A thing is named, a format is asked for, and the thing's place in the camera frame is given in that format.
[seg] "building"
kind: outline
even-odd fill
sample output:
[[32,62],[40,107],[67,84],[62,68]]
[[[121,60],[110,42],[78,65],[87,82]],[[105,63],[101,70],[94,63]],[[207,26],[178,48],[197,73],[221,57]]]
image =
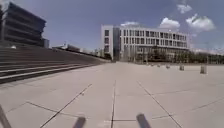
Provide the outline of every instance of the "building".
[[53,49],[64,49],[66,51],[71,51],[71,52],[80,52],[80,48],[70,45],[70,44],[64,44],[63,46],[57,46],[57,47],[52,47]]
[[[2,19],[2,15],[3,15],[3,13],[2,13],[2,5],[0,5],[0,19]],[[1,30],[2,30],[1,24],[2,24],[2,20],[0,20],[0,33],[1,33]]]
[[141,26],[103,25],[101,41],[105,54],[123,61],[148,61],[157,58],[155,53],[172,60],[189,50],[187,34]]
[[46,21],[11,3],[3,5],[1,41],[44,47],[42,33]]
[[43,39],[44,41],[44,48],[49,48],[50,47],[50,41],[48,39]]

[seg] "concrete steps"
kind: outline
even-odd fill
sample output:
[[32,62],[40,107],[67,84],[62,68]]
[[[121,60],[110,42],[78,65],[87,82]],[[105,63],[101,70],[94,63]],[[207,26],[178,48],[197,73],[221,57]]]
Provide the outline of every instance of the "concrete steps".
[[32,77],[37,77],[37,76],[42,76],[42,75],[48,75],[48,74],[52,74],[52,73],[58,73],[58,72],[62,72],[62,71],[68,71],[68,70],[72,70],[72,69],[94,66],[94,65],[96,65],[96,64],[60,67],[60,68],[54,68],[54,69],[49,69],[49,70],[42,70],[42,71],[27,72],[27,73],[22,73],[22,74],[1,76],[0,77],[0,84],[7,83],[7,82],[12,82],[12,81],[17,81],[17,80],[23,80],[23,79],[32,78]]
[[81,54],[12,44],[16,49],[0,42],[0,84],[102,63]]

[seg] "paved plaza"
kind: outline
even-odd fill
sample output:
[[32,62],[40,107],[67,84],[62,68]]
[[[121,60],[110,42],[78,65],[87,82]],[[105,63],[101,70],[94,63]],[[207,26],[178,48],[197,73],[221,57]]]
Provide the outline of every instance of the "paved plaza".
[[0,104],[12,128],[223,128],[224,66],[104,64],[2,84]]

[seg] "white cloud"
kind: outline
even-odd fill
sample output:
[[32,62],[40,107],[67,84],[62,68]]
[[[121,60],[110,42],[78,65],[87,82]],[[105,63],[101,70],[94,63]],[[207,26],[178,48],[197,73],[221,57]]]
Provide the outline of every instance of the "white cloud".
[[138,26],[140,25],[138,22],[130,22],[130,21],[126,21],[123,24],[121,24],[121,26]]
[[180,23],[175,20],[171,20],[167,17],[163,19],[159,28],[166,28],[166,29],[178,29],[180,27]]
[[191,11],[192,8],[190,5],[179,4],[179,5],[177,5],[177,10],[179,10],[181,14],[184,14],[186,12]]
[[197,14],[186,19],[186,22],[188,26],[196,32],[210,31],[216,28],[211,19],[206,16],[199,17]]

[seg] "blue sky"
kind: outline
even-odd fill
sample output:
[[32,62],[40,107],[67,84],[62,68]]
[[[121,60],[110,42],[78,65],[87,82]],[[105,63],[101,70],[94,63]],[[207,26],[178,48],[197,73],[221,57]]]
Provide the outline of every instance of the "blue sky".
[[51,46],[100,46],[102,24],[137,22],[191,34],[191,47],[224,48],[223,0],[14,0],[47,21]]

